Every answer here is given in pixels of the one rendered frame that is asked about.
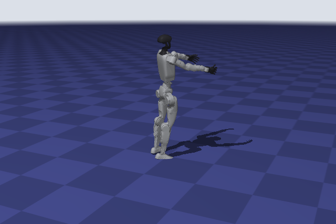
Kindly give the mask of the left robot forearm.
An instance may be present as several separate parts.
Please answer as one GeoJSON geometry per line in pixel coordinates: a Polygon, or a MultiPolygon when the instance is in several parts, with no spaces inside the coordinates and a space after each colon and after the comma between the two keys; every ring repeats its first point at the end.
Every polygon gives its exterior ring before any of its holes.
{"type": "Polygon", "coordinates": [[[189,57],[187,57],[185,54],[180,54],[178,53],[177,59],[182,59],[182,60],[188,60],[189,57]]]}

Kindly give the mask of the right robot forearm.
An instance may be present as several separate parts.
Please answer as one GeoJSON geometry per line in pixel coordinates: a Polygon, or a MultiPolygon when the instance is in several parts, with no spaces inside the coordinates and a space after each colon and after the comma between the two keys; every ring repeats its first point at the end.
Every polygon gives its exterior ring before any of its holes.
{"type": "Polygon", "coordinates": [[[209,68],[206,68],[204,66],[200,66],[200,65],[192,65],[192,64],[189,64],[187,66],[188,70],[190,71],[205,71],[205,72],[208,72],[209,71],[209,68]]]}

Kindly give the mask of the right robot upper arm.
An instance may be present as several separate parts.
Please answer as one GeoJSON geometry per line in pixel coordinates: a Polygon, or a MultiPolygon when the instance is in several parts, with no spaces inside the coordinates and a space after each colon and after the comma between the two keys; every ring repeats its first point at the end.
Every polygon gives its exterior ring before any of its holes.
{"type": "Polygon", "coordinates": [[[190,71],[188,70],[187,66],[190,64],[190,63],[187,63],[185,64],[183,61],[177,59],[175,56],[168,56],[167,59],[166,59],[167,62],[169,62],[169,64],[171,65],[176,65],[184,70],[187,70],[187,71],[190,71]]]}

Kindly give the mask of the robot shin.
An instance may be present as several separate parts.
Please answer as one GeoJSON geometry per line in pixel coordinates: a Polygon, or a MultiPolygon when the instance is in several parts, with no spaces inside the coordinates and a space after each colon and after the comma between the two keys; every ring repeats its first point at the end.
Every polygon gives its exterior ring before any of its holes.
{"type": "MultiPolygon", "coordinates": [[[[156,118],[155,118],[156,119],[156,118]]],[[[160,143],[160,136],[161,136],[161,126],[158,126],[155,124],[154,120],[154,127],[153,127],[153,135],[154,135],[154,147],[159,148],[159,143],[160,143]]]]}
{"type": "Polygon", "coordinates": [[[161,143],[161,154],[165,155],[166,147],[169,142],[171,134],[171,129],[168,125],[162,126],[161,136],[160,136],[160,143],[161,143]]]}

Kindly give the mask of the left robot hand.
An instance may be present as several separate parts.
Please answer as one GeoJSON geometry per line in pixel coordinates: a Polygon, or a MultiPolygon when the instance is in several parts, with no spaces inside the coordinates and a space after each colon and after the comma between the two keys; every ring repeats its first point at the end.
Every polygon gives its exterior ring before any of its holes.
{"type": "MultiPolygon", "coordinates": [[[[199,57],[197,57],[198,55],[196,55],[196,54],[194,54],[194,55],[186,55],[187,57],[189,57],[188,58],[188,60],[189,61],[191,61],[191,62],[194,62],[194,61],[196,61],[196,60],[198,60],[199,59],[199,57]],[[198,58],[198,59],[196,59],[196,58],[198,58]],[[194,60],[194,59],[196,59],[196,60],[194,60]]],[[[198,60],[199,61],[199,60],[198,60]]],[[[197,61],[196,61],[197,62],[197,61]]],[[[194,62],[195,63],[195,62],[194,62]]],[[[196,64],[196,63],[195,63],[196,64]]]]}

